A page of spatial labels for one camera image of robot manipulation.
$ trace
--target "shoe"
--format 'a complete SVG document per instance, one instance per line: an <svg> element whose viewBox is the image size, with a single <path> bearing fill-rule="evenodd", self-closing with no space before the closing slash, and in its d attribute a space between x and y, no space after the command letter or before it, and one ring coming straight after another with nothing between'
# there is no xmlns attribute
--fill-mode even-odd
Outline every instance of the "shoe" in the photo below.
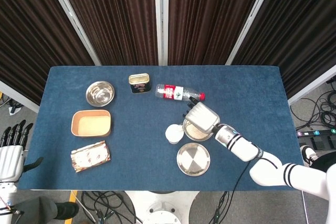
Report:
<svg viewBox="0 0 336 224"><path fill-rule="evenodd" d="M79 207L74 202L64 202L64 203L56 203L57 206L57 216L54 218L56 220L67 220L71 219L79 211Z"/></svg>
<svg viewBox="0 0 336 224"><path fill-rule="evenodd" d="M308 145L301 146L300 150L305 166L311 166L319 158L316 152Z"/></svg>

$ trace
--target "pants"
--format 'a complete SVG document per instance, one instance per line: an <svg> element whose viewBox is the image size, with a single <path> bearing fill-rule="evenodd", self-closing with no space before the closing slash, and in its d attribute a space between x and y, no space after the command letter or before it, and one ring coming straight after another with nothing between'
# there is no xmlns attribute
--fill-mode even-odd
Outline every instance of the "pants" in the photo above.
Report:
<svg viewBox="0 0 336 224"><path fill-rule="evenodd" d="M57 216L56 204L47 197L26 200L17 204L15 208L24 212L18 224L46 224Z"/></svg>
<svg viewBox="0 0 336 224"><path fill-rule="evenodd" d="M329 167L333 164L336 164L336 152L331 152L320 156L311 164L310 167L326 173Z"/></svg>

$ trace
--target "yellow tape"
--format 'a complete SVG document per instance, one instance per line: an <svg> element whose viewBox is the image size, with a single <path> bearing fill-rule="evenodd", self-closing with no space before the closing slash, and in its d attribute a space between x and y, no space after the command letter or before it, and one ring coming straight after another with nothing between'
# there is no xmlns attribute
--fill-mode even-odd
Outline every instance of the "yellow tape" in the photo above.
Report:
<svg viewBox="0 0 336 224"><path fill-rule="evenodd" d="M77 195L77 191L76 190L74 190L74 191L72 191L73 192L73 194L71 193L71 191L70 191L70 198L69 198L69 201L70 202L76 202L76 195ZM72 223L72 219L67 219L67 220L65 220L65 222L64 222L64 224L71 224Z"/></svg>

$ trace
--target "rectangular container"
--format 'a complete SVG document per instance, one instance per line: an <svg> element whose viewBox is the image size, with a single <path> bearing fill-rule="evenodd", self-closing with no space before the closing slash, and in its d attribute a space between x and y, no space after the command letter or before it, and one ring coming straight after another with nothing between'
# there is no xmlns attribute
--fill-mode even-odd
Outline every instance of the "rectangular container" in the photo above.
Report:
<svg viewBox="0 0 336 224"><path fill-rule="evenodd" d="M145 93L151 90L150 78L147 73L133 74L128 77L128 82L134 94Z"/></svg>
<svg viewBox="0 0 336 224"><path fill-rule="evenodd" d="M107 110L81 110L74 114L71 132L75 136L108 136L111 114Z"/></svg>
<svg viewBox="0 0 336 224"><path fill-rule="evenodd" d="M105 141L91 144L71 152L71 162L76 173L111 160Z"/></svg>

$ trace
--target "red bottle cap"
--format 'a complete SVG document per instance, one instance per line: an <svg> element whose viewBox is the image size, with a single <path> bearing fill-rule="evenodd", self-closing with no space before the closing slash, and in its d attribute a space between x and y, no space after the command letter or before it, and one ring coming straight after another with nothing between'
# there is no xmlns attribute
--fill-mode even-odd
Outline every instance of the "red bottle cap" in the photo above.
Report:
<svg viewBox="0 0 336 224"><path fill-rule="evenodd" d="M205 93L200 93L199 100L204 101L205 100Z"/></svg>

